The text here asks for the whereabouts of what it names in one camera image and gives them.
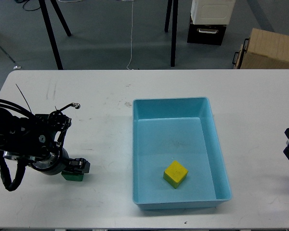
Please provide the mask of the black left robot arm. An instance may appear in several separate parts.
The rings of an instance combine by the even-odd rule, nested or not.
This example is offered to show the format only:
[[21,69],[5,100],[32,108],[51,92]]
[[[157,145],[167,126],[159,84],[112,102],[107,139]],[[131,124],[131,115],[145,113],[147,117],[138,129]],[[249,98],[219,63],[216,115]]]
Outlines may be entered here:
[[13,102],[0,99],[0,177],[6,190],[15,191],[26,167],[45,175],[61,174],[70,181],[82,181],[90,171],[84,158],[72,159],[63,148],[71,118],[63,114],[70,103],[50,114],[33,114]]

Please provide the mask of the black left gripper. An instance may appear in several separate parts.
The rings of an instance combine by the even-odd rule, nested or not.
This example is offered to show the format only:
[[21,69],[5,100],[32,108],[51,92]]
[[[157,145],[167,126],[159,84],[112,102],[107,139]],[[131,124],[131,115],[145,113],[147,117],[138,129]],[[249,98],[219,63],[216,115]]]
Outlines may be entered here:
[[67,151],[62,148],[57,154],[50,155],[42,161],[31,163],[30,167],[45,175],[56,175],[61,173],[66,167],[71,173],[89,173],[90,162],[84,158],[69,159]]

